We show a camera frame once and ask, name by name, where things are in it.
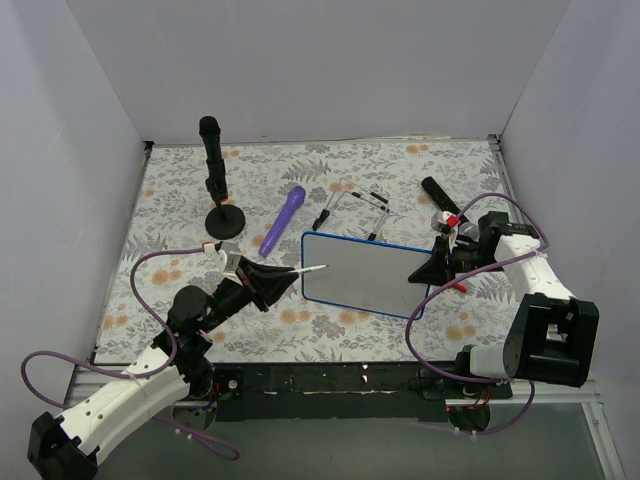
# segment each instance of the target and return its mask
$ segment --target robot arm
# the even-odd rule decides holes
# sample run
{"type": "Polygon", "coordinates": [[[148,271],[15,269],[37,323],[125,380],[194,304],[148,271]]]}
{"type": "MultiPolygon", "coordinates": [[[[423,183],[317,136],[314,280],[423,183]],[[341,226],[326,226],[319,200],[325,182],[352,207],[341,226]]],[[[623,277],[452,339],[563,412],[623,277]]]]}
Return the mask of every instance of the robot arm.
{"type": "Polygon", "coordinates": [[[266,312],[299,277],[290,267],[255,264],[229,243],[205,244],[224,279],[209,295],[196,286],[182,288],[168,312],[167,325],[178,349],[160,373],[136,378],[162,366],[171,355],[163,331],[123,373],[130,379],[109,382],[57,417],[44,413],[32,425],[28,459],[42,478],[90,479],[111,451],[163,408],[183,398],[200,399],[212,387],[213,367],[205,358],[211,346],[206,332],[250,303],[266,312]]]}
{"type": "MultiPolygon", "coordinates": [[[[443,285],[457,273],[510,260],[540,247],[538,232],[512,223],[503,212],[478,222],[479,236],[458,235],[453,214],[438,212],[441,233],[432,258],[410,277],[413,283],[443,285]]],[[[598,309],[578,300],[558,280],[544,255],[504,266],[520,307],[504,343],[467,346],[469,371],[479,377],[520,378],[580,387],[589,373],[598,309]]]]}

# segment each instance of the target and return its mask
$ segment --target floral tablecloth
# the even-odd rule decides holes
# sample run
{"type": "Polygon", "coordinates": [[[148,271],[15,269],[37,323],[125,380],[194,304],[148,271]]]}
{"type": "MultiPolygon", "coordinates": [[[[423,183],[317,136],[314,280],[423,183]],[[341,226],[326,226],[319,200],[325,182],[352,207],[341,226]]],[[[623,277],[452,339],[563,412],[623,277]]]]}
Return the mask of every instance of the floral tablecloth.
{"type": "MultiPolygon", "coordinates": [[[[394,215],[378,240],[421,248],[433,244],[429,221],[436,211],[420,187],[424,177],[435,177],[460,206],[483,192],[504,192],[484,141],[274,144],[225,147],[223,153],[230,203],[247,218],[233,241],[247,258],[274,265],[299,265],[300,237],[311,229],[331,192],[341,188],[343,177],[391,199],[394,215]],[[258,247],[294,185],[302,185],[307,198],[265,261],[258,247]]],[[[102,320],[96,363],[129,363],[160,331],[131,293],[131,266],[149,252],[211,240],[204,228],[213,207],[206,176],[204,148],[154,148],[102,320]]],[[[354,201],[341,203],[321,231],[366,238],[373,211],[354,201]]],[[[486,211],[505,207],[500,199],[487,199],[468,217],[477,221],[486,211]]],[[[162,316],[183,286],[211,292],[220,280],[204,254],[155,258],[137,276],[142,296],[162,316]]],[[[484,274],[467,286],[466,294],[445,292],[415,323],[414,345],[426,358],[450,360],[465,344],[504,339],[517,309],[506,277],[484,274]]],[[[405,322],[307,301],[296,282],[268,313],[249,306],[211,332],[207,357],[215,362],[410,360],[405,322]]]]}

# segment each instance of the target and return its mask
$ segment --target blue-framed whiteboard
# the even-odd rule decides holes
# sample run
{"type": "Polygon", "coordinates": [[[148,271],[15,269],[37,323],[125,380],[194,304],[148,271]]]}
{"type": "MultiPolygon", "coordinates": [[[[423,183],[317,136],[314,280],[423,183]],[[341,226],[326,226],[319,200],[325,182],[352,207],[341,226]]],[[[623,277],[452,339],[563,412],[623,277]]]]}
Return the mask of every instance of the blue-framed whiteboard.
{"type": "Polygon", "coordinates": [[[329,265],[302,276],[307,300],[409,318],[429,293],[407,279],[431,258],[430,250],[318,232],[305,232],[300,241],[303,267],[329,265]]]}

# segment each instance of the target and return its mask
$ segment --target white wall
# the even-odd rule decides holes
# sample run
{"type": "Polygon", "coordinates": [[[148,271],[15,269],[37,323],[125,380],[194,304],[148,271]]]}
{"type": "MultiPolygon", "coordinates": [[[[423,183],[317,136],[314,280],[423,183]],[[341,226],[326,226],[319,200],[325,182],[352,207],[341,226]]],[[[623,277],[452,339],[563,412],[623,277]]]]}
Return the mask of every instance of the white wall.
{"type": "Polygon", "coordinates": [[[560,277],[600,309],[593,371],[628,478],[640,477],[639,46],[639,2],[573,0],[503,137],[560,277]]]}
{"type": "MultiPolygon", "coordinates": [[[[20,380],[36,349],[87,356],[143,145],[63,0],[0,2],[0,478],[37,478],[20,380]]],[[[35,361],[57,400],[72,367],[35,361]]]]}
{"type": "Polygon", "coordinates": [[[136,129],[200,143],[502,132],[569,0],[67,0],[136,129]]]}

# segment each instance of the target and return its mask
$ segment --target blue frame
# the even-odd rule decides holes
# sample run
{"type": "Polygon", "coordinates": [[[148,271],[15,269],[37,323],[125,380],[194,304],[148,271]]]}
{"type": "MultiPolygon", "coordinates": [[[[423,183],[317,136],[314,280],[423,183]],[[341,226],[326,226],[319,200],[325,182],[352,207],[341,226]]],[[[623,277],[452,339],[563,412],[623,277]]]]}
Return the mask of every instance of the blue frame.
{"type": "MultiPolygon", "coordinates": [[[[368,245],[374,244],[374,245],[382,245],[384,247],[389,247],[389,248],[398,248],[400,250],[410,250],[412,252],[420,252],[420,253],[428,253],[429,255],[433,255],[433,251],[432,250],[426,250],[423,248],[415,248],[415,247],[407,247],[405,245],[396,245],[393,243],[382,243],[382,242],[376,242],[375,240],[363,240],[361,238],[353,238],[353,237],[345,237],[342,235],[332,235],[330,233],[321,233],[321,232],[313,232],[313,231],[307,231],[304,232],[302,234],[302,236],[300,237],[300,263],[301,266],[304,266],[304,248],[303,248],[303,240],[304,237],[306,237],[307,235],[315,235],[318,237],[329,237],[329,238],[337,238],[340,240],[346,240],[348,242],[358,242],[358,243],[366,243],[368,245]]],[[[386,315],[388,317],[395,317],[395,318],[404,318],[405,320],[409,320],[409,317],[402,317],[400,315],[391,315],[389,313],[386,312],[378,312],[376,310],[367,310],[365,308],[357,308],[357,307],[352,307],[350,305],[342,305],[339,303],[333,303],[333,302],[323,302],[322,300],[316,300],[314,298],[309,298],[304,294],[304,275],[302,275],[302,297],[310,300],[312,302],[318,302],[318,303],[323,303],[325,305],[333,305],[334,307],[342,307],[342,308],[348,308],[350,310],[359,310],[361,312],[371,312],[371,313],[378,313],[380,315],[386,315]]],[[[427,285],[427,289],[426,292],[424,293],[424,297],[426,298],[427,295],[429,295],[429,289],[431,288],[431,285],[427,285]]],[[[424,307],[422,308],[422,310],[420,311],[420,315],[416,317],[416,320],[419,320],[422,318],[422,316],[424,315],[424,307]]]]}

